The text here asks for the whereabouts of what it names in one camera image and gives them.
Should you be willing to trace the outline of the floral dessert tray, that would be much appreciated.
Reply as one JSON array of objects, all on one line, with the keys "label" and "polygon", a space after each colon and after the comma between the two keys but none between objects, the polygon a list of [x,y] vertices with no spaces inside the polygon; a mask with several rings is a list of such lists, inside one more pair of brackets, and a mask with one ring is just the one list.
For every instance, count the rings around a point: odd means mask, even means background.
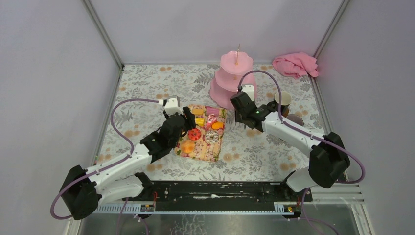
[{"label": "floral dessert tray", "polygon": [[[206,107],[209,107],[209,106],[199,105],[199,104],[190,104],[188,107],[190,108],[190,111],[192,111],[193,108],[203,108],[204,113],[202,115],[195,115],[195,118],[203,118],[205,120],[205,124],[206,124],[206,120],[207,120]],[[225,125],[225,122],[227,120],[227,110],[224,109],[224,108],[219,108],[219,109],[220,109],[220,114],[217,117],[217,122],[223,122],[224,125]],[[184,137],[180,138],[179,143],[176,146],[174,152],[176,153],[176,155],[181,156],[181,157],[188,157],[188,158],[192,158],[192,159],[196,159],[196,160],[210,161],[210,162],[218,161],[220,151],[221,151],[221,147],[222,147],[225,127],[224,127],[224,129],[220,129],[220,130],[213,130],[212,128],[206,129],[205,126],[200,127],[200,126],[196,125],[196,128],[201,130],[202,137],[199,140],[195,141],[194,151],[190,154],[185,154],[180,149],[180,144],[183,141],[188,140],[187,133],[186,133],[186,135]],[[204,135],[207,131],[217,132],[220,136],[219,141],[215,144],[206,143],[205,140],[204,140]]]}]

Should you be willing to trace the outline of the purple mug black handle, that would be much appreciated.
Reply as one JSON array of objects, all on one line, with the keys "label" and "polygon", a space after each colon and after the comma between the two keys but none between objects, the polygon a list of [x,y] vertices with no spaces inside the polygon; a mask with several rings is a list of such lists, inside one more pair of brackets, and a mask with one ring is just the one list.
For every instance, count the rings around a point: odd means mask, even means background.
[{"label": "purple mug black handle", "polygon": [[286,116],[286,118],[288,120],[300,125],[300,126],[304,126],[303,119],[300,116],[296,115],[296,114],[289,114],[289,115]]}]

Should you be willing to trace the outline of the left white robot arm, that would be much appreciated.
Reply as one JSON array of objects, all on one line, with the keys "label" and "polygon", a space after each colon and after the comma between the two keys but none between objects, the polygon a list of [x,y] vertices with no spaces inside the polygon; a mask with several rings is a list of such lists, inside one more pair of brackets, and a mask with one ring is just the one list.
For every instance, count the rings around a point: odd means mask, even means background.
[{"label": "left white robot arm", "polygon": [[100,205],[122,198],[136,197],[146,201],[151,197],[151,181],[144,173],[121,179],[132,170],[147,166],[168,155],[186,131],[194,129],[195,115],[186,106],[165,108],[166,120],[156,131],[144,137],[128,153],[83,169],[71,168],[61,186],[62,198],[74,220],[82,220]]}]

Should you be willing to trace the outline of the black mug white inside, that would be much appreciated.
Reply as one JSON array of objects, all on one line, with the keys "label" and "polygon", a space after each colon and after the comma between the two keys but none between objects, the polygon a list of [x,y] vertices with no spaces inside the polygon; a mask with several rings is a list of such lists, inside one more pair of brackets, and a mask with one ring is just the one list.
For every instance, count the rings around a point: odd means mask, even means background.
[{"label": "black mug white inside", "polygon": [[274,100],[276,103],[276,110],[278,111],[278,106],[281,107],[281,114],[286,117],[289,114],[289,106],[292,102],[291,95],[286,91],[281,91],[281,96],[279,92],[275,93]]}]

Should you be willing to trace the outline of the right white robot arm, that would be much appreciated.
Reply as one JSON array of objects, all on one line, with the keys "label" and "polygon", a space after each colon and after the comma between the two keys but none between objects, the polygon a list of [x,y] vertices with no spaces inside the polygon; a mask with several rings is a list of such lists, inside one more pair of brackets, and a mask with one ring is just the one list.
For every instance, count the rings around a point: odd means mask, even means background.
[{"label": "right white robot arm", "polygon": [[308,167],[295,170],[282,181],[280,194],[285,201],[294,201],[305,188],[330,188],[350,166],[336,133],[321,135],[307,130],[279,114],[274,104],[256,106],[246,92],[238,92],[230,101],[236,122],[276,136],[309,158]]}]

